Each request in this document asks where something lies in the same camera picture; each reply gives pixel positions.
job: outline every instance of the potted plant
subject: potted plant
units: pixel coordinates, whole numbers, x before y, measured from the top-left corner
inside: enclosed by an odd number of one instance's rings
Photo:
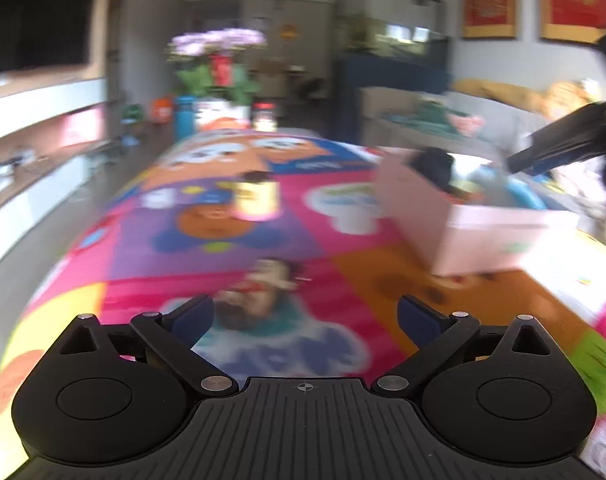
[[[169,60],[181,66],[176,75],[187,96],[196,102],[195,126],[200,130],[246,128],[250,105],[259,89],[250,80],[238,54],[265,46],[257,30],[227,28],[173,38]],[[186,96],[179,98],[186,104]]]

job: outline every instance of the storage box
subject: storage box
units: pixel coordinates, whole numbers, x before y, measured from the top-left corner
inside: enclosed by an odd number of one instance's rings
[[[546,199],[551,209],[457,204],[405,165],[413,153],[417,152],[384,153],[375,177],[375,192],[385,213],[432,274],[516,269],[550,230],[576,228],[576,214]]]

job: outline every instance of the triangular cutout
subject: triangular cutout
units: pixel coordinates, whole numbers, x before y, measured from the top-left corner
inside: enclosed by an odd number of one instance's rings
[[[94,352],[96,344],[90,329],[84,326],[79,326],[74,331],[74,334],[63,345],[62,354],[82,354],[83,352]]]
[[[512,350],[520,354],[549,355],[549,348],[529,325],[521,327]]]

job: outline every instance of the colorful tablecloth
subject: colorful tablecloth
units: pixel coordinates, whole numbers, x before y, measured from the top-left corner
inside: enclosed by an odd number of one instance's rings
[[[300,262],[310,281],[250,332],[215,325],[193,347],[237,380],[372,380],[416,351],[397,325],[405,293],[486,324],[529,312],[596,397],[600,418],[585,460],[606,475],[606,249],[576,234],[533,255],[531,276],[431,276],[377,205],[377,158],[323,139],[235,130],[190,137],[161,156],[52,269],[11,337],[0,364],[0,480],[26,459],[11,423],[14,394],[76,314],[123,323],[148,310],[169,312],[238,282],[265,256]],[[277,219],[229,215],[235,176],[250,170],[272,171],[280,183]]]

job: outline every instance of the green cloth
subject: green cloth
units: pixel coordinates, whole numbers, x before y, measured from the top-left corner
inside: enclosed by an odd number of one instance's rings
[[[403,126],[413,128],[424,134],[448,137],[449,139],[460,139],[461,134],[448,121],[448,113],[468,117],[463,112],[451,110],[432,101],[423,101],[414,115],[408,116],[383,112],[381,117],[391,123],[403,124]]]

